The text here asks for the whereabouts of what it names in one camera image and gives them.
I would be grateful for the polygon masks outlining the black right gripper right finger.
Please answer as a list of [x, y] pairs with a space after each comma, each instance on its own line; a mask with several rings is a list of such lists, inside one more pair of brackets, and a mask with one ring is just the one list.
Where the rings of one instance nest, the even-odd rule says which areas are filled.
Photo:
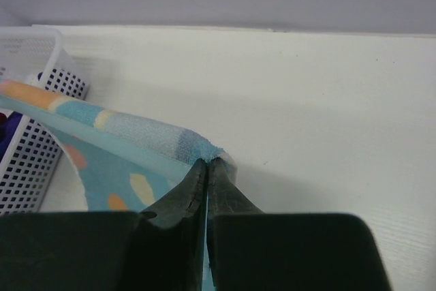
[[390, 290], [369, 227], [344, 213], [264, 213], [222, 159], [208, 172], [207, 247], [217, 290]]

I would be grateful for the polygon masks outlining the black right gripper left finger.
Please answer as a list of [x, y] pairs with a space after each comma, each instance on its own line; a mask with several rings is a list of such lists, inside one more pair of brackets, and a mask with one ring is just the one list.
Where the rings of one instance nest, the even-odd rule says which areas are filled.
[[2, 290], [200, 290], [208, 172], [141, 212], [1, 218]]

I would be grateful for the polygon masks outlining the blue dotted striped towel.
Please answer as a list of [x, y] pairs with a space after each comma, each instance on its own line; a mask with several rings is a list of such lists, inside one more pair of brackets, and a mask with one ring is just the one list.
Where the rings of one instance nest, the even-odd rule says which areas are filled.
[[74, 97], [1, 80], [1, 105], [35, 119], [71, 159], [90, 211], [139, 210], [176, 186], [197, 159], [236, 164], [190, 129], [116, 112]]

